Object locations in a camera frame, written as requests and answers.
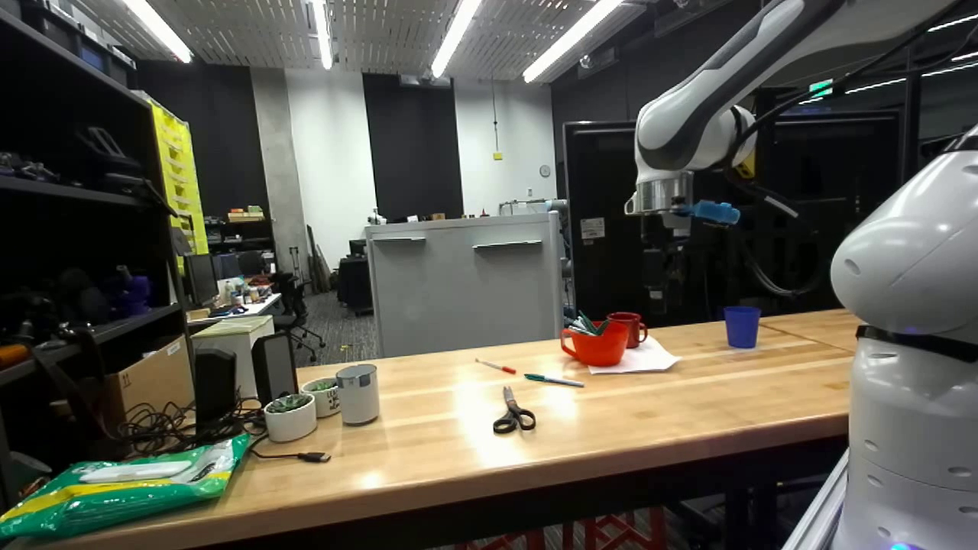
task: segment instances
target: plastic bag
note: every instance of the plastic bag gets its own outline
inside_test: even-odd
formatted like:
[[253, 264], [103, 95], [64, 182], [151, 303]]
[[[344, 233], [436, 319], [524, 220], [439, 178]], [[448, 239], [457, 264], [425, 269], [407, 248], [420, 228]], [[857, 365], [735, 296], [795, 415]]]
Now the plastic bag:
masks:
[[203, 501], [216, 501], [251, 433], [133, 461], [81, 461], [0, 517], [6, 537], [75, 537]]

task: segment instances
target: white robot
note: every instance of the white robot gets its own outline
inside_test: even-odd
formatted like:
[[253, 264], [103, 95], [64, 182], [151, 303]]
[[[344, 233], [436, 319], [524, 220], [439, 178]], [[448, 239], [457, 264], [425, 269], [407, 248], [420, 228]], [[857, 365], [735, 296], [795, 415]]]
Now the white robot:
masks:
[[[736, 161], [752, 148], [743, 132], [752, 113], [735, 102], [803, 54], [909, 38], [953, 6], [772, 0], [698, 73], [641, 106], [626, 215], [658, 215], [683, 236], [689, 174]], [[978, 126], [848, 236], [831, 260], [838, 299], [864, 322], [831, 548], [978, 548], [975, 265]]]

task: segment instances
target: wooden table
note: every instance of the wooden table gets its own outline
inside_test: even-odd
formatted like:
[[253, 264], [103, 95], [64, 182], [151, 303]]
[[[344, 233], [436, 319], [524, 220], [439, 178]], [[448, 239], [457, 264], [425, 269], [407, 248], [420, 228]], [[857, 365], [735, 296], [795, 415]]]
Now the wooden table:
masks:
[[[422, 540], [414, 536], [425, 520], [454, 537], [500, 528], [481, 524], [488, 510], [508, 517], [506, 527], [529, 527], [558, 520], [544, 505], [561, 505], [558, 514], [566, 517], [610, 507], [602, 498], [618, 498], [622, 507], [638, 505], [629, 498], [668, 498], [670, 490], [700, 487], [700, 465], [740, 466], [720, 479], [754, 472], [768, 477], [772, 466], [798, 465], [798, 456], [772, 457], [780, 449], [813, 457], [807, 447], [845, 441], [852, 331], [857, 319], [848, 312], [764, 319], [760, 346], [732, 351], [723, 324], [660, 326], [651, 335], [683, 354], [683, 365], [645, 376], [590, 376], [555, 340], [374, 361], [382, 389], [375, 426], [344, 427], [339, 418], [323, 418], [302, 442], [265, 447], [330, 449], [330, 465], [248, 457], [216, 505], [75, 543], [186, 548], [302, 528], [333, 528], [337, 537], [327, 540], [339, 540], [352, 527], [352, 537], [374, 528], [407, 548]], [[587, 389], [513, 380], [473, 359], [571, 376]], [[333, 372], [337, 367], [312, 367], [301, 380]], [[535, 433], [493, 433], [506, 384], [535, 410]]]

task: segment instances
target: box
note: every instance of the box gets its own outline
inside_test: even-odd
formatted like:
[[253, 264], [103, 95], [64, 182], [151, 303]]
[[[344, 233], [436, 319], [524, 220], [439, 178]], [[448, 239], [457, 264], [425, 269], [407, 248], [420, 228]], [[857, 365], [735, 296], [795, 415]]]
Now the box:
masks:
[[122, 427], [133, 407], [162, 410], [165, 402], [194, 407], [186, 335], [103, 380], [100, 413], [109, 427]]

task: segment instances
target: gray mug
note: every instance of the gray mug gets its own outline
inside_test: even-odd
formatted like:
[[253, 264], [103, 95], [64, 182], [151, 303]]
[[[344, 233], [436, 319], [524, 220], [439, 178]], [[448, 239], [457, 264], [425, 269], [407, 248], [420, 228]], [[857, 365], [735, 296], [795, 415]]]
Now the gray mug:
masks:
[[344, 426], [370, 426], [379, 415], [375, 365], [354, 365], [337, 372]]

